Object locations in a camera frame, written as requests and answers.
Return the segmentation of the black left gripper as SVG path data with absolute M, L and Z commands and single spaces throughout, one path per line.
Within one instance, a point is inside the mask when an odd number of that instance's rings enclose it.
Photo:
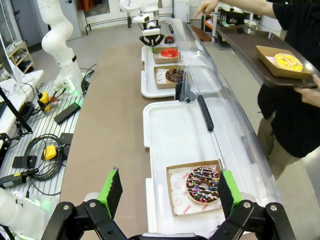
M 159 34 L 156 36 L 143 36 L 141 35 L 139 37 L 139 40 L 146 46 L 151 47 L 151 51 L 152 53 L 156 52 L 156 46 L 159 45 L 162 40 L 164 39 L 164 35 L 163 34 Z

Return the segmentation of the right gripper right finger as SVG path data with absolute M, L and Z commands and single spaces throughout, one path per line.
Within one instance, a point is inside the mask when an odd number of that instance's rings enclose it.
M 258 240 L 295 240 L 295 234 L 281 203 L 262 207 L 244 199 L 230 170 L 220 172 L 219 199 L 225 221 L 212 235 L 213 240 L 239 240 L 243 233 L 254 233 Z

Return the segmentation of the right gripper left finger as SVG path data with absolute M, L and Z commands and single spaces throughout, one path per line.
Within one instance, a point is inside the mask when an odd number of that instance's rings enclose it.
M 124 240 L 125 234 L 114 221 L 123 193 L 119 169 L 114 167 L 98 197 L 75 206 L 60 202 L 42 235 L 43 240 L 80 240 L 86 231 L 95 231 L 100 240 Z

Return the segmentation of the person's right hand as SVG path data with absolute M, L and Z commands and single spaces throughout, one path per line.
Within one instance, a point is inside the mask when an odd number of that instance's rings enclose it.
M 219 2 L 219 0 L 203 0 L 194 14 L 193 19 L 195 19 L 199 14 L 210 15 L 218 6 Z

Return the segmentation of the person's left hand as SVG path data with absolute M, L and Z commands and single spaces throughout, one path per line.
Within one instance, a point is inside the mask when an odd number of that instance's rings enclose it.
M 320 78 L 317 75 L 313 75 L 313 81 L 317 84 L 317 88 L 313 89 L 302 89 L 300 91 L 302 101 L 304 103 L 313 105 L 315 107 L 320 107 Z

